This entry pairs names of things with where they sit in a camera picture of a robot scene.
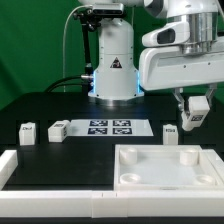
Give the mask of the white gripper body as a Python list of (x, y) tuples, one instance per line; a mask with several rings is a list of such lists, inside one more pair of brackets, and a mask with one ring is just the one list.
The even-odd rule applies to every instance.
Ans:
[(182, 53), (190, 36), (186, 23), (174, 23), (142, 37), (140, 86), (146, 91), (224, 82), (224, 36), (202, 54)]

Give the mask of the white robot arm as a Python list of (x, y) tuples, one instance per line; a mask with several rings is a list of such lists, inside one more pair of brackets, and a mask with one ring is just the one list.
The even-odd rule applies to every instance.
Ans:
[[(79, 0), (84, 25), (98, 32), (99, 63), (89, 71), (90, 99), (129, 103), (146, 91), (224, 81), (224, 38), (217, 35), (217, 0)], [(127, 7), (143, 7), (166, 24), (142, 37), (134, 61), (134, 28)]]

